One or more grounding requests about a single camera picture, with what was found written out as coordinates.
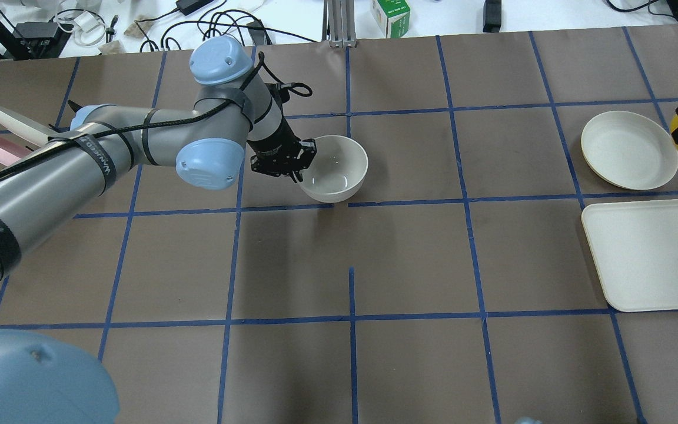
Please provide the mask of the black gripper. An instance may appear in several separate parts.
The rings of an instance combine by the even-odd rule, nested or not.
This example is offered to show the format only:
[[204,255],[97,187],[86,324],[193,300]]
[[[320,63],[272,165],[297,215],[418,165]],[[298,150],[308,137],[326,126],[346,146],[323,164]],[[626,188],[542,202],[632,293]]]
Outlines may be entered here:
[[250,159],[253,172],[271,177],[302,178],[317,155],[317,140],[288,139],[267,145],[251,141],[254,155]]

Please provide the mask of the blue robot base cap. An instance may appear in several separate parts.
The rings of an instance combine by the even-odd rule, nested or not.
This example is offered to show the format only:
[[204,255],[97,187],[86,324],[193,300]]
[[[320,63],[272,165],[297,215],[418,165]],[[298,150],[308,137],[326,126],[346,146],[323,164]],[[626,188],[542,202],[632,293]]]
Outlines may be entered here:
[[0,329],[0,423],[113,423],[119,413],[115,384],[94,355]]

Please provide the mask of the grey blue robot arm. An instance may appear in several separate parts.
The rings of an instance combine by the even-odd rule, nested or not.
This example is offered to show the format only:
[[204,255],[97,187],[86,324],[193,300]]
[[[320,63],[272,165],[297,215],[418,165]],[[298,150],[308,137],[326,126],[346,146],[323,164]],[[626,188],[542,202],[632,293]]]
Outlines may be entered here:
[[190,110],[100,104],[77,107],[66,132],[29,136],[34,124],[7,108],[0,123],[36,145],[11,153],[0,171],[0,282],[92,199],[139,165],[172,167],[202,190],[227,190],[240,169],[290,177],[311,198],[343,202],[360,188],[337,187],[339,166],[370,166],[363,145],[348,137],[297,137],[283,112],[291,84],[266,83],[265,54],[252,60],[224,36],[190,57],[200,85]]

